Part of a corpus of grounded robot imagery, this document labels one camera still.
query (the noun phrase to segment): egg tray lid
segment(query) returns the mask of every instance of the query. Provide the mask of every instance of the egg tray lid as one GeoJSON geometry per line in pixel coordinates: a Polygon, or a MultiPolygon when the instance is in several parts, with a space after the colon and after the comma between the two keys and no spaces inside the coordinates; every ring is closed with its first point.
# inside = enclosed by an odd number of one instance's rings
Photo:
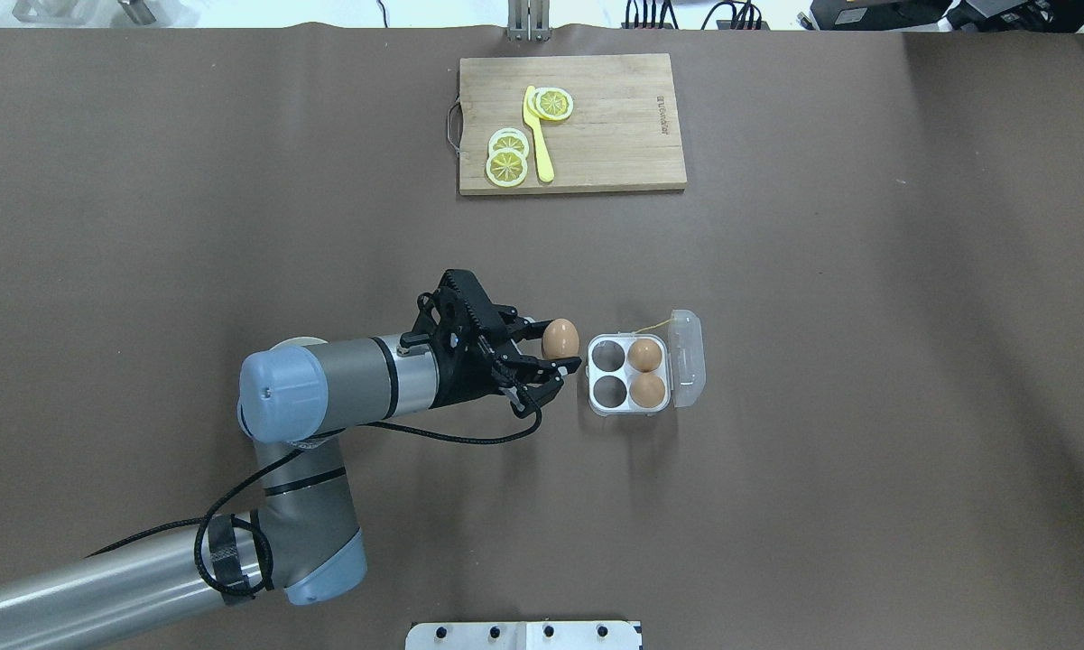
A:
{"type": "Polygon", "coordinates": [[[666,328],[670,333],[674,408],[693,406],[706,388],[702,321],[688,309],[674,309],[666,328]]]}

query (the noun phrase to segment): blue joint cap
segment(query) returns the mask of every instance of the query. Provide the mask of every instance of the blue joint cap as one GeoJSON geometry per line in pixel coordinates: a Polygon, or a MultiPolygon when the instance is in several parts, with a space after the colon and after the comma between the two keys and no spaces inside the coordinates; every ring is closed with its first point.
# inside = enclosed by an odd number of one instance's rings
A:
{"type": "Polygon", "coordinates": [[[299,346],[258,351],[241,365],[236,419],[251,439],[292,442],[318,432],[328,407],[321,362],[299,346]]]}
{"type": "Polygon", "coordinates": [[[361,584],[367,569],[364,563],[364,542],[361,542],[361,530],[358,528],[353,538],[334,552],[332,558],[324,560],[309,575],[288,585],[285,596],[293,604],[313,604],[328,600],[361,584]]]}

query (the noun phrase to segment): yellow knife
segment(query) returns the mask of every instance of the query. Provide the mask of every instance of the yellow knife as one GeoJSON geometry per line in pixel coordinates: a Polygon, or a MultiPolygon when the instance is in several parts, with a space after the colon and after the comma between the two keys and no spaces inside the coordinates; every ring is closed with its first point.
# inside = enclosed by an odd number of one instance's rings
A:
{"type": "Polygon", "coordinates": [[[538,180],[541,182],[553,181],[553,162],[550,161],[550,151],[545,148],[545,138],[542,135],[542,120],[530,110],[530,95],[533,94],[533,87],[526,87],[526,98],[521,100],[521,121],[528,125],[533,131],[533,159],[538,165],[538,180]]]}

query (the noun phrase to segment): metal bracket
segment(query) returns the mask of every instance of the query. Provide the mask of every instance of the metal bracket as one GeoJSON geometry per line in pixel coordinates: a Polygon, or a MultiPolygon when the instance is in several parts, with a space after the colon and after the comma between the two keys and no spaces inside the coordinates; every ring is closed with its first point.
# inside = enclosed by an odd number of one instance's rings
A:
{"type": "Polygon", "coordinates": [[[405,650],[642,650],[638,621],[493,621],[417,624],[405,650]]]}
{"type": "Polygon", "coordinates": [[[509,0],[511,41],[550,41],[550,0],[509,0]]]}

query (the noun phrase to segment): plastic egg tray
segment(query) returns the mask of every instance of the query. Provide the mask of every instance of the plastic egg tray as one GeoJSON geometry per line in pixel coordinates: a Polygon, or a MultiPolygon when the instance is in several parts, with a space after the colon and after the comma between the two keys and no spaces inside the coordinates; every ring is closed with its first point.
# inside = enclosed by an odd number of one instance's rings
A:
{"type": "Polygon", "coordinates": [[[597,415],[651,415],[670,403],[670,355],[666,342],[654,334],[598,334],[589,346],[585,374],[591,385],[591,407],[597,415]],[[629,349],[640,339],[649,339],[661,349],[661,363],[651,373],[666,386],[666,395],[654,408],[640,406],[629,390],[641,370],[629,364],[629,349]]]}

